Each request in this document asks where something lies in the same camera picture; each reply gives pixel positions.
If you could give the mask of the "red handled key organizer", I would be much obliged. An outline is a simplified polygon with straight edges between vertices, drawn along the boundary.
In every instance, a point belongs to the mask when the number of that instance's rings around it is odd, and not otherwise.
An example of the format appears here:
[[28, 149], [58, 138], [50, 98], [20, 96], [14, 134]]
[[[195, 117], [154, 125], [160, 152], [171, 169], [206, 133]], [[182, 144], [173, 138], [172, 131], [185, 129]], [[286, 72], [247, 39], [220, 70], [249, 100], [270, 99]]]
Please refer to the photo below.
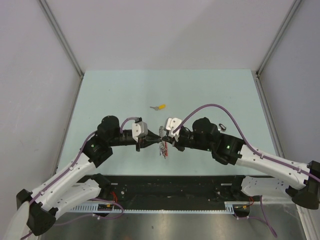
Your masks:
[[[162, 139], [166, 135], [165, 127], [161, 125], [158, 129], [158, 133], [159, 133], [160, 138]], [[159, 155], [164, 157], [164, 159], [166, 159], [169, 156], [167, 142], [165, 142], [163, 140], [161, 140], [159, 143]]]

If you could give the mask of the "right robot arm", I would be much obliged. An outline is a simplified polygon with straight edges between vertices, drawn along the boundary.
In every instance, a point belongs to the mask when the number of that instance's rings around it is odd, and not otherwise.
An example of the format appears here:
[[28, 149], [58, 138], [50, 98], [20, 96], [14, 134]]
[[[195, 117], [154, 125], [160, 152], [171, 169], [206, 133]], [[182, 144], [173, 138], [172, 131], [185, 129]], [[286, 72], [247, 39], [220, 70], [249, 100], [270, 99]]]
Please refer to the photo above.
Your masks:
[[266, 153], [245, 140], [222, 133], [206, 117], [196, 120], [192, 129], [182, 125], [179, 118], [165, 122], [165, 142], [183, 152], [186, 148], [210, 152], [222, 165], [241, 166], [267, 175], [258, 180], [246, 176], [230, 188], [231, 196], [242, 201], [250, 196], [289, 198], [296, 205], [317, 210], [320, 207], [320, 164], [302, 163]]

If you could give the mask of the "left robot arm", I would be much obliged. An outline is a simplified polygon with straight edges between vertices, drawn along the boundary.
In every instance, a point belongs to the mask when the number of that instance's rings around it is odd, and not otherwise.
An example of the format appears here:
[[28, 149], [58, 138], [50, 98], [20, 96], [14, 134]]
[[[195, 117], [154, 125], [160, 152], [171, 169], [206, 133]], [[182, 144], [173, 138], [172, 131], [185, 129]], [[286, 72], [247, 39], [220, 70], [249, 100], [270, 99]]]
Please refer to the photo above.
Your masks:
[[150, 131], [142, 118], [132, 117], [131, 120], [134, 121], [131, 128], [124, 129], [116, 116], [104, 117], [67, 166], [33, 190], [22, 189], [17, 193], [18, 208], [29, 204], [26, 225], [32, 234], [46, 233], [72, 207], [110, 196], [111, 182], [100, 173], [80, 186], [74, 187], [74, 184], [110, 158], [113, 147], [135, 146], [139, 151], [161, 142], [161, 137]]

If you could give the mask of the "yellow tagged key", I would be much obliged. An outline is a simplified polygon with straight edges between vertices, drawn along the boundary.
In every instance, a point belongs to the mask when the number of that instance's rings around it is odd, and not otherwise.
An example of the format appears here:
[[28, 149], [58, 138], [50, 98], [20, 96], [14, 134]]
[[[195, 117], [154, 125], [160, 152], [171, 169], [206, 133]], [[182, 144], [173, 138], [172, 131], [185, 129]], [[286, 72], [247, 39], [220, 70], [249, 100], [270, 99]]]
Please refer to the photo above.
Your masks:
[[158, 106], [150, 106], [150, 108], [155, 110], [155, 111], [159, 111], [159, 110], [165, 109], [166, 105], [165, 104], [161, 104], [161, 105], [158, 105]]

